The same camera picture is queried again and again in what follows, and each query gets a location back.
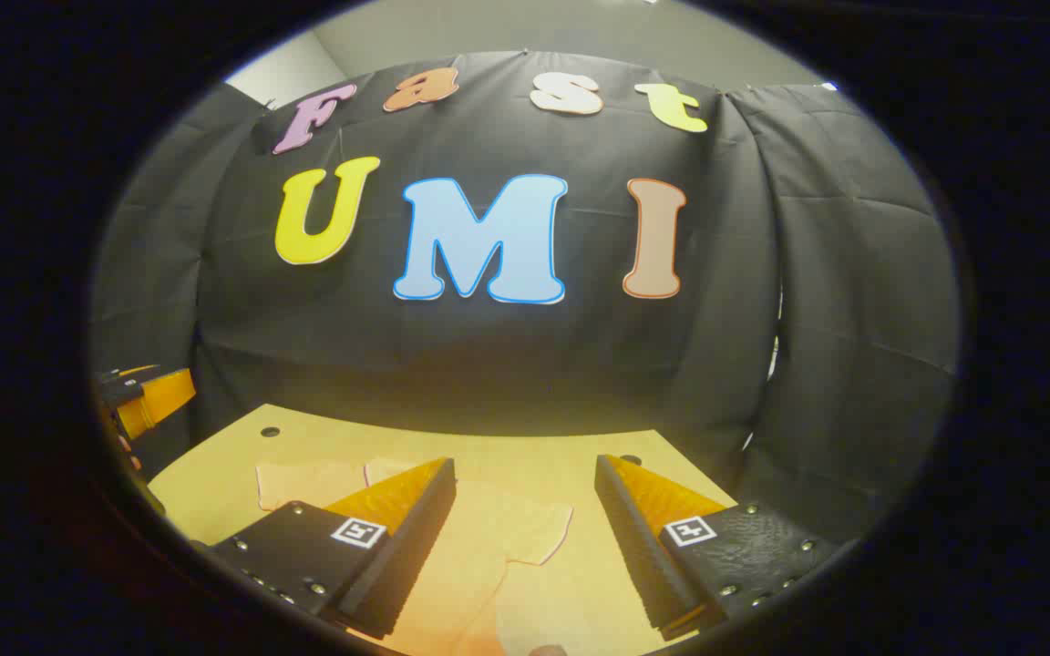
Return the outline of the black backdrop cloth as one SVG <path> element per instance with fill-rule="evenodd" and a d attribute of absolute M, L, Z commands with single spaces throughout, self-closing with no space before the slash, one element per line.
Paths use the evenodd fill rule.
<path fill-rule="evenodd" d="M 957 261 L 882 128 L 822 86 L 720 92 L 489 51 L 297 105 L 215 88 L 109 213 L 92 369 L 190 368 L 154 472 L 270 403 L 489 436 L 652 428 L 830 539 L 904 495 L 957 379 Z"/>

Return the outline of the orange T-shirt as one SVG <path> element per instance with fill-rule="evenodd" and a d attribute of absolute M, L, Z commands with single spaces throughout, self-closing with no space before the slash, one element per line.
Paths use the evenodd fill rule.
<path fill-rule="evenodd" d="M 289 501 L 337 502 L 412 468 L 374 458 L 363 466 L 260 462 L 262 511 Z M 490 483 L 459 480 L 448 519 L 392 634 L 380 646 L 407 656 L 510 656 L 497 630 L 495 598 L 510 563 L 538 568 L 566 539 L 572 509 L 516 496 Z"/>

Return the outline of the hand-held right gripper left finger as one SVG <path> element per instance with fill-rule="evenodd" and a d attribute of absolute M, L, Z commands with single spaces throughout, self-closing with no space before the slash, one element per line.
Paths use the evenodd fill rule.
<path fill-rule="evenodd" d="M 328 507 L 291 501 L 211 545 L 228 568 L 329 623 L 386 638 L 456 498 L 435 458 Z"/>

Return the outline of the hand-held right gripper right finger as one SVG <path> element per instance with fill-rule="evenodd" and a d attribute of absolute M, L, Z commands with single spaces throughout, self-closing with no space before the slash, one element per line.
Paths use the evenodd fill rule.
<path fill-rule="evenodd" d="M 759 613 L 843 549 L 759 499 L 724 506 L 620 456 L 596 457 L 594 486 L 666 639 Z"/>

